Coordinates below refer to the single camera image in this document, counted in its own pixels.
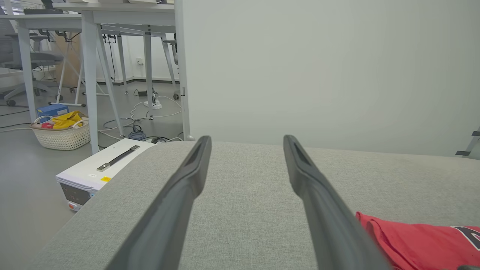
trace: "chair backrest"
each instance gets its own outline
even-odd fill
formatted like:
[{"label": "chair backrest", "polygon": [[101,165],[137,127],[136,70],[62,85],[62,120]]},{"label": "chair backrest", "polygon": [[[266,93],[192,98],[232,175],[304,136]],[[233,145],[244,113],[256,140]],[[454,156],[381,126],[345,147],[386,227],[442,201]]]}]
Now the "chair backrest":
[{"label": "chair backrest", "polygon": [[[4,16],[5,12],[0,8],[0,16]],[[5,36],[6,34],[15,33],[10,20],[0,20],[0,55],[4,53],[12,53],[12,38]]]}]

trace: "black baseboard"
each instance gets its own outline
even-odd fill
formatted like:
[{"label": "black baseboard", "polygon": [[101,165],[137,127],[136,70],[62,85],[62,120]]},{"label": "black baseboard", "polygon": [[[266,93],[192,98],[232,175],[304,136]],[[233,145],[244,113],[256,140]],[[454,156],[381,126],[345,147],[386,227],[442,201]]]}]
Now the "black baseboard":
[{"label": "black baseboard", "polygon": [[[147,80],[145,79],[131,79],[127,81],[127,84],[133,83],[133,82],[146,82]],[[99,85],[105,85],[105,82],[97,82]],[[172,84],[171,81],[164,81],[164,80],[152,80],[152,83],[160,83],[160,84]],[[122,86],[123,83],[113,83],[115,86]]]}]

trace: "digital display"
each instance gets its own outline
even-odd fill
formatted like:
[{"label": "digital display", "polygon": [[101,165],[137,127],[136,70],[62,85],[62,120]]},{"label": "digital display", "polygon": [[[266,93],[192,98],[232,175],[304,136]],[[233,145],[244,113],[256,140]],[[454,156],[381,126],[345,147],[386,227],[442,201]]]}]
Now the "digital display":
[{"label": "digital display", "polygon": [[62,183],[60,185],[68,201],[84,205],[90,199],[90,194],[85,190]]}]

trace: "white laundry basket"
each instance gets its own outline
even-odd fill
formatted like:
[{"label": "white laundry basket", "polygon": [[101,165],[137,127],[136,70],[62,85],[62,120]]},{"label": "white laundry basket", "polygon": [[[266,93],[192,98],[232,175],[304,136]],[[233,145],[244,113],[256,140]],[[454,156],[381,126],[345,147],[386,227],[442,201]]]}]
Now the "white laundry basket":
[{"label": "white laundry basket", "polygon": [[43,147],[56,150],[74,150],[90,142],[90,126],[87,117],[82,117],[73,126],[63,129],[42,128],[41,124],[37,122],[46,117],[52,118],[51,116],[41,116],[30,124],[30,128]]}]

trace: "blue box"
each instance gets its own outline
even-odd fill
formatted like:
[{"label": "blue box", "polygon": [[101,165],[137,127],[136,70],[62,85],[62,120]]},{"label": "blue box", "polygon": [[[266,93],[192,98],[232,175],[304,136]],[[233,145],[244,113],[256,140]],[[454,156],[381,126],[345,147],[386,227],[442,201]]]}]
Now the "blue box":
[{"label": "blue box", "polygon": [[[69,113],[70,111],[68,110],[68,107],[65,106],[65,105],[61,105],[61,104],[53,104],[53,105],[49,105],[49,106],[46,106],[46,107],[42,107],[42,108],[37,108],[36,110],[36,113],[37,115],[40,117],[40,116],[44,116],[44,115],[48,115],[48,116],[57,116],[57,115],[62,115],[62,114],[66,114],[66,113]],[[49,118],[45,117],[45,118],[42,118],[40,119],[40,123],[43,123],[43,122],[46,122],[48,121]]]}]

